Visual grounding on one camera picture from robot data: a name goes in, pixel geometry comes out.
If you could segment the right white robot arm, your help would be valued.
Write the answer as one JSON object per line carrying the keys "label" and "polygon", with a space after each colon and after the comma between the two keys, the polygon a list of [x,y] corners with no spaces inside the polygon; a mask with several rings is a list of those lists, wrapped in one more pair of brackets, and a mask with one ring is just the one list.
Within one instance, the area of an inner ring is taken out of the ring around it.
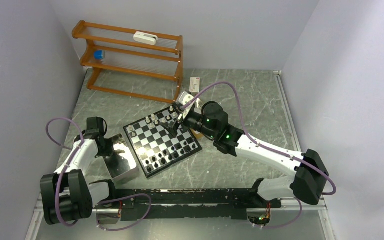
{"label": "right white robot arm", "polygon": [[205,103],[200,112],[181,111],[179,103],[173,108],[177,117],[161,123],[171,137],[177,136],[179,128],[191,129],[210,138],[216,149],[225,155],[255,160],[284,174],[275,179],[255,181],[249,197],[255,207],[292,197],[312,206],[319,203],[329,173],[316,151],[308,149],[302,153],[261,141],[229,124],[229,115],[215,101]]}

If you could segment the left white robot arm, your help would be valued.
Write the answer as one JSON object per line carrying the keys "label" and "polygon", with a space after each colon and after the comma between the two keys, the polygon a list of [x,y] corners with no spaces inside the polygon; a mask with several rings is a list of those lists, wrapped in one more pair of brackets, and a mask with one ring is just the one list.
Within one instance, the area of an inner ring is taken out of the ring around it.
{"label": "left white robot arm", "polygon": [[92,162],[114,154],[113,141],[105,138],[107,129],[103,118],[89,117],[86,129],[79,131],[63,164],[41,178],[42,207],[48,225],[72,227],[78,220],[89,218],[97,203],[106,208],[118,203],[119,194],[106,181],[88,184],[85,179]]}

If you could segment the silver tin with white pieces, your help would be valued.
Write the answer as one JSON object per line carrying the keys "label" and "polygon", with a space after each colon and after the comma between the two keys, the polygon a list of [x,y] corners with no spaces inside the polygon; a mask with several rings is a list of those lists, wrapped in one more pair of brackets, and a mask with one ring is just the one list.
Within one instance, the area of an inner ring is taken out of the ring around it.
{"label": "silver tin with white pieces", "polygon": [[109,178],[113,182],[128,182],[136,177],[139,169],[138,164],[121,133],[105,139],[107,149],[104,153]]}

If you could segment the black white chess board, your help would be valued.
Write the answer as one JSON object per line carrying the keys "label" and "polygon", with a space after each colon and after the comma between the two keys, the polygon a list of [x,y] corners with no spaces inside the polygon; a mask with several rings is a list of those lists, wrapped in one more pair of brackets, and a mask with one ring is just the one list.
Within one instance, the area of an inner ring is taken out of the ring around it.
{"label": "black white chess board", "polygon": [[[158,125],[152,121],[152,114],[159,122]],[[202,146],[190,129],[180,126],[177,136],[171,137],[161,125],[178,118],[178,111],[175,108],[171,112],[169,106],[152,114],[146,116],[150,118],[150,123],[147,123],[144,117],[123,127],[126,142],[132,147],[133,157],[138,161],[148,179],[202,150]],[[133,126],[133,131],[129,130],[130,125]]]}

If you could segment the small white red box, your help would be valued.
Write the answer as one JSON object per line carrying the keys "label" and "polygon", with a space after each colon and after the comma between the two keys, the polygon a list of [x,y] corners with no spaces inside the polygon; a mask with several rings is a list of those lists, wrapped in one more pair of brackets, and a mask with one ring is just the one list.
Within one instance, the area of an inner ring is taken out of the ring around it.
{"label": "small white red box", "polygon": [[189,81],[189,92],[193,95],[196,95],[200,92],[200,89],[201,89],[201,78],[191,76]]}

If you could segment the wooden three-tier rack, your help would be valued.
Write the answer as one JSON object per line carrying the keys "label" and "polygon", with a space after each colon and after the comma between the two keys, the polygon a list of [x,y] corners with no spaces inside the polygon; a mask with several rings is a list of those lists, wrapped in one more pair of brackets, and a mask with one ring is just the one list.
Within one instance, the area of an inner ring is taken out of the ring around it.
{"label": "wooden three-tier rack", "polygon": [[[158,36],[156,45],[134,41],[136,32]],[[86,41],[86,49],[80,57],[80,65],[92,69],[86,87],[106,93],[124,95],[162,103],[174,102],[181,93],[184,76],[184,38],[181,35],[138,30],[132,28],[104,25],[80,20],[73,28],[74,39]],[[93,54],[104,50],[105,58],[97,60]],[[115,88],[96,85],[103,71],[145,76],[175,83],[173,97],[154,96],[127,92]]]}

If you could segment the blue cap on rack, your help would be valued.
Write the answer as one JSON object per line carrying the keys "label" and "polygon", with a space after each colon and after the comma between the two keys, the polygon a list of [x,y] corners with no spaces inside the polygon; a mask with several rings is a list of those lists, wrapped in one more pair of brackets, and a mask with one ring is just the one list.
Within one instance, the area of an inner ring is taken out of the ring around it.
{"label": "blue cap on rack", "polygon": [[106,52],[104,50],[95,50],[93,52],[93,57],[96,60],[103,60],[106,57]]}

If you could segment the white device on rack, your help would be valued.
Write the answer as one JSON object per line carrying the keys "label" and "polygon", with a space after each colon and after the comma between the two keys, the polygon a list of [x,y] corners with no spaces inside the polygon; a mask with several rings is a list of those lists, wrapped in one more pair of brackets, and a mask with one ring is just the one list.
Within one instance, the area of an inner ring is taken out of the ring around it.
{"label": "white device on rack", "polygon": [[137,31],[133,35],[133,40],[138,43],[155,46],[158,43],[159,38],[154,34]]}

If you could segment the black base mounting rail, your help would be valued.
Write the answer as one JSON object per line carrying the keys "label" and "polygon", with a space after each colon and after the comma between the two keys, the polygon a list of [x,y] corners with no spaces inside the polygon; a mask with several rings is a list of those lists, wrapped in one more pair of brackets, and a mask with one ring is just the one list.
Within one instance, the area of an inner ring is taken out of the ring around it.
{"label": "black base mounting rail", "polygon": [[121,221],[145,219],[229,218],[247,220],[248,210],[281,208],[281,200],[263,200],[253,188],[118,189],[109,184],[109,197],[98,213],[120,214]]}

